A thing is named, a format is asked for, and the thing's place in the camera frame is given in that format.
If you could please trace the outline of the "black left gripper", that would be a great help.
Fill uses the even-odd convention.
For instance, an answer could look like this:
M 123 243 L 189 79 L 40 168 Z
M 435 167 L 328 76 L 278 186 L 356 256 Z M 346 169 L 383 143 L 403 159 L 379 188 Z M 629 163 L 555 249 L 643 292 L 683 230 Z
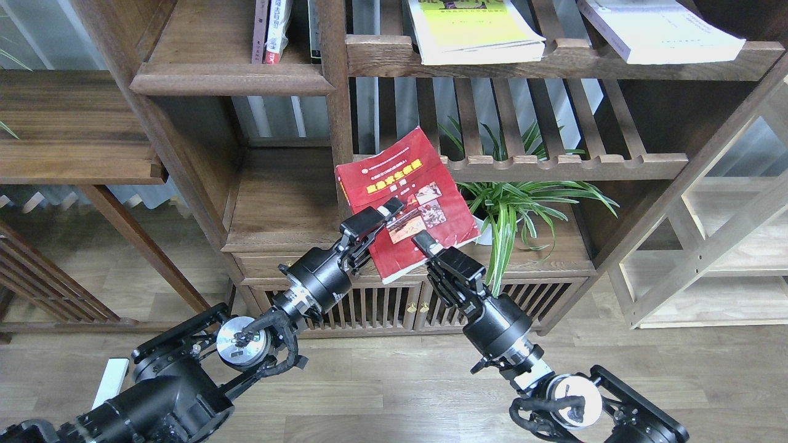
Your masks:
M 292 266 L 279 266 L 291 282 L 278 297 L 279 309 L 294 321 L 321 319 L 351 289 L 351 276 L 371 259 L 372 242 L 403 208 L 404 202 L 397 197 L 377 209 L 367 207 L 341 223 L 341 238 L 330 249 L 313 247 Z

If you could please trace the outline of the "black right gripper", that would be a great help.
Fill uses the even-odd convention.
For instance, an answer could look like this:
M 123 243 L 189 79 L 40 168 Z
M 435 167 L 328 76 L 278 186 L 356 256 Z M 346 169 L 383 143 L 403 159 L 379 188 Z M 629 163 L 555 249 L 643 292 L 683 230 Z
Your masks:
M 484 284 L 485 268 L 455 247 L 444 247 L 422 230 L 412 241 L 428 258 L 433 291 L 465 315 L 462 333 L 482 355 L 483 365 L 525 365 L 532 320 L 506 295 L 495 297 Z

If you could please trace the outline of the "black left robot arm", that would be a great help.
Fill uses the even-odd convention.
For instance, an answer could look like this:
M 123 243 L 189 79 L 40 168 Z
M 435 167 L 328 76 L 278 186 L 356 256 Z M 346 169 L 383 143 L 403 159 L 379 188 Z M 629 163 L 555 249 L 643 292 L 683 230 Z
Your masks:
M 351 289 L 371 258 L 378 233 L 402 211 L 397 198 L 367 207 L 340 225 L 330 249 L 314 247 L 279 269 L 290 287 L 256 319 L 233 316 L 224 303 L 140 345 L 132 353 L 134 385 L 55 428 L 26 420 L 3 442 L 200 442 L 233 413 L 233 400 L 257 381 L 304 367 L 297 336 Z

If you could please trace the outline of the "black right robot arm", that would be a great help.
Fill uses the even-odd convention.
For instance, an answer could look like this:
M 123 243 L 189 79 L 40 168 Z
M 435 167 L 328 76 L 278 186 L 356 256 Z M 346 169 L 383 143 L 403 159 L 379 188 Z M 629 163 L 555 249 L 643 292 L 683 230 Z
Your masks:
M 491 294 L 481 263 L 426 231 L 413 241 L 427 258 L 433 289 L 467 317 L 462 333 L 481 354 L 471 372 L 494 367 L 518 393 L 509 407 L 516 425 L 544 441 L 575 442 L 573 431 L 607 414 L 614 424 L 609 442 L 688 440 L 684 426 L 601 365 L 588 375 L 555 373 L 528 339 L 530 317 L 507 295 Z

